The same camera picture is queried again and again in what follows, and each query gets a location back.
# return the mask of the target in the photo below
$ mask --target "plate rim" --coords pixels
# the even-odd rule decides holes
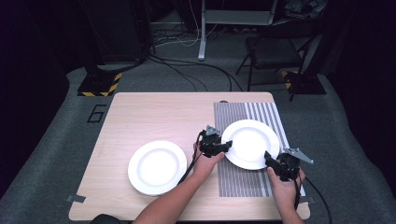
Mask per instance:
[[[274,131],[270,126],[268,126],[267,124],[265,124],[265,123],[263,123],[263,122],[261,122],[261,121],[259,121],[259,120],[255,120],[255,119],[240,119],[240,120],[238,120],[238,121],[233,122],[232,124],[230,124],[230,125],[224,130],[224,132],[223,132],[223,134],[222,134],[222,137],[221,137],[221,143],[224,144],[225,142],[232,140],[232,139],[229,138],[229,136],[231,136],[232,133],[231,133],[231,134],[228,134],[228,132],[230,132],[230,130],[232,130],[232,129],[235,129],[234,126],[239,126],[239,125],[241,125],[241,123],[242,123],[242,124],[243,124],[243,123],[250,123],[250,124],[251,124],[251,123],[254,123],[254,124],[256,125],[256,126],[254,126],[254,127],[257,127],[257,125],[262,126],[262,128],[264,128],[264,130],[265,130],[265,131],[263,131],[264,134],[266,134],[267,136],[268,136],[268,134],[271,134],[271,135],[272,135],[272,136],[268,136],[268,138],[270,139],[270,141],[271,141],[271,140],[274,140],[274,141],[275,141],[274,144],[275,144],[276,147],[277,147],[277,149],[274,149],[274,151],[277,150],[277,153],[274,153],[274,152],[273,152],[273,153],[270,153],[270,154],[271,154],[271,157],[275,160],[275,159],[277,158],[279,152],[280,152],[280,142],[279,142],[279,138],[278,138],[278,136],[276,135],[275,131]],[[260,169],[266,167],[265,162],[264,162],[264,163],[260,162],[260,165],[259,165],[259,164],[248,164],[248,165],[247,165],[244,161],[235,161],[234,158],[231,157],[231,155],[229,154],[230,151],[229,151],[229,152],[226,152],[226,153],[225,153],[225,156],[227,157],[227,159],[228,159],[230,162],[232,162],[234,165],[236,165],[236,166],[238,166],[238,167],[240,167],[240,168],[247,169],[247,170],[260,170]]]
[[[139,165],[139,160],[150,151],[157,149],[158,147],[155,146],[158,145],[161,145],[161,148],[167,149],[172,153],[174,153],[174,155],[177,158],[179,168],[176,171],[175,178],[170,180],[171,183],[168,183],[163,187],[156,186],[155,188],[149,187],[148,185],[144,186],[145,184],[143,183],[143,181],[141,181],[141,179],[138,177],[137,174],[138,173],[137,167]],[[156,141],[148,142],[145,145],[138,148],[137,151],[134,153],[134,155],[131,157],[128,163],[128,178],[132,186],[140,193],[148,196],[159,196],[165,194],[167,191],[174,188],[177,185],[179,179],[184,175],[186,170],[187,170],[187,157],[183,149],[173,142],[166,140],[156,140]],[[136,184],[135,181],[139,181],[139,180],[140,183],[143,183],[144,187],[142,187],[142,185]]]

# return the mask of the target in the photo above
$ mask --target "black curtain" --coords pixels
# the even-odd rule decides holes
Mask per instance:
[[[29,158],[81,67],[51,1],[0,1],[0,196]]]
[[[394,3],[363,0],[354,5],[345,47],[328,78],[343,102],[351,131],[396,197]]]

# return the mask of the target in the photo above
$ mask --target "cable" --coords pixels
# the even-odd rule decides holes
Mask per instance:
[[[199,79],[197,79],[197,78],[195,78],[195,77],[188,76],[188,75],[186,75],[186,74],[180,72],[180,71],[177,70],[176,68],[172,67],[173,64],[166,63],[166,62],[164,61],[164,59],[162,59],[162,58],[159,58],[159,57],[154,57],[154,58],[157,58],[158,60],[160,60],[160,62],[157,62],[157,61],[153,60],[152,58],[150,58],[150,55],[148,55],[148,59],[149,59],[149,60],[151,60],[151,61],[153,61],[153,62],[155,62],[155,63],[165,64],[166,66],[168,66],[168,67],[170,67],[171,69],[175,70],[179,75],[181,75],[183,78],[185,78],[187,81],[190,82],[190,84],[194,87],[194,90],[195,90],[195,91],[197,91],[195,85],[194,85],[187,77],[192,78],[192,79],[198,81],[199,83],[201,83],[201,84],[204,86],[205,90],[207,91],[206,85],[205,85],[202,81],[200,81]]]
[[[201,153],[199,154],[199,156],[198,156],[197,158],[195,158],[196,155],[197,155],[198,144],[199,144],[199,138],[201,137],[201,134],[202,134],[202,133],[198,133],[198,137],[197,137],[197,140],[196,140],[196,142],[195,142],[194,153],[192,154],[192,162],[191,162],[189,168],[187,169],[186,173],[184,173],[184,175],[183,175],[183,176],[180,178],[180,180],[178,181],[178,183],[177,183],[178,185],[186,179],[186,177],[189,175],[189,173],[190,173],[192,167],[195,165],[195,163],[198,161],[198,159],[202,156],[202,153],[203,153],[203,152],[201,151]]]
[[[294,199],[294,208],[297,210],[298,203],[300,201],[301,193],[300,193],[300,188],[298,187],[296,178],[293,179],[293,182],[294,182],[294,187],[296,188],[296,197]]]
[[[309,180],[308,176],[305,177],[306,181],[314,188],[314,190],[317,192],[321,200],[323,201],[324,205],[326,206],[327,209],[327,215],[329,216],[329,223],[332,223],[332,214],[330,212],[329,205],[327,205],[326,200],[324,199],[323,195],[320,193],[320,191],[317,189],[317,187],[314,186],[314,184]]]
[[[232,91],[232,90],[233,90],[233,83],[231,82],[231,79],[232,79],[232,80],[235,82],[235,84],[238,86],[239,90],[240,90],[240,91],[243,91],[243,90],[242,90],[242,87],[239,85],[239,83],[236,81],[236,79],[235,79],[231,74],[229,74],[229,73],[228,73],[227,71],[225,71],[224,69],[219,68],[219,67],[217,67],[217,66],[215,66],[215,65],[211,65],[211,64],[208,64],[208,63],[196,63],[196,62],[188,62],[188,61],[181,61],[181,60],[164,59],[164,58],[160,58],[160,57],[158,57],[158,56],[152,55],[152,54],[150,54],[149,56],[154,57],[154,58],[157,58],[158,60],[164,60],[164,61],[168,61],[168,62],[187,63],[187,64],[170,64],[170,63],[169,63],[170,65],[173,65],[173,66],[200,65],[200,66],[207,66],[207,67],[215,68],[215,69],[219,70],[220,72],[222,72],[222,73],[228,78],[229,84],[230,84],[230,89],[229,89],[229,91]]]
[[[196,20],[195,15],[194,15],[194,12],[193,12],[193,10],[192,10],[191,0],[189,0],[189,4],[190,4],[191,15],[192,15],[192,18],[193,18],[193,20],[194,20],[195,27],[196,27],[196,31],[197,31],[197,36],[196,36],[196,38],[193,39],[193,40],[181,40],[181,39],[180,39],[179,37],[177,37],[177,36],[176,36],[176,37],[170,37],[170,38],[177,39],[178,41],[175,41],[175,42],[164,42],[164,43],[161,43],[161,44],[159,44],[159,45],[155,45],[155,47],[160,47],[160,46],[168,45],[168,44],[182,44],[182,45],[185,46],[185,47],[191,47],[191,46],[193,46],[195,43],[197,43],[199,40],[201,40],[201,38],[199,37],[200,32],[199,32],[198,21]],[[221,8],[224,8],[224,0],[222,1]],[[215,24],[215,26],[212,28],[212,30],[211,30],[208,34],[206,34],[205,37],[210,36],[211,33],[216,29],[217,26],[218,26],[218,25]],[[187,42],[193,42],[193,43],[191,43],[191,44],[189,44],[189,45],[185,45],[184,43],[187,43]]]
[[[154,32],[156,32],[156,33],[160,32],[160,33],[156,36],[156,37],[158,37],[158,38],[155,39],[155,41],[154,41],[155,47],[160,47],[160,46],[168,45],[168,44],[177,44],[177,43],[182,43],[182,44],[183,44],[183,42],[196,41],[196,39],[195,39],[195,40],[182,40],[182,38],[185,38],[185,37],[187,37],[187,36],[190,35],[190,34],[189,34],[188,32],[186,32],[186,31],[182,31],[181,33],[175,34],[175,35],[167,35],[167,34],[166,34],[166,31],[175,31],[175,28],[174,28],[174,29],[171,29],[171,30],[161,29],[161,30],[156,30],[156,31],[154,31]],[[166,42],[166,41],[168,41],[168,40],[170,40],[170,39],[177,39],[178,41],[177,41],[177,42]]]

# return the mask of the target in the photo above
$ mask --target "wooden table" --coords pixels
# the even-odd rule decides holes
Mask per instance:
[[[156,197],[134,189],[127,170],[134,153],[148,142],[171,141],[180,146],[191,163],[192,144],[206,125],[215,124],[215,102],[273,102],[268,92],[134,92],[117,93],[108,110],[74,202],[72,220],[93,220],[108,214],[134,220]],[[300,204],[303,219],[310,216]],[[215,168],[197,191],[180,220],[275,220],[280,219],[274,198],[220,197]]]

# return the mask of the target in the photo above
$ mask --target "chair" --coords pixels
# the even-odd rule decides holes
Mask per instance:
[[[309,46],[317,34],[318,20],[316,19],[276,21],[264,27],[257,36],[246,39],[247,56],[236,74],[238,75],[243,66],[247,66],[245,62],[250,58],[247,91],[250,91],[250,87],[255,85],[288,83],[288,81],[252,83],[253,68],[258,70],[276,69],[277,72],[280,68],[298,67],[297,75],[300,75]],[[296,48],[291,41],[296,38],[306,38],[307,40],[299,48]],[[290,91],[290,100],[292,100],[293,92],[291,89]]]

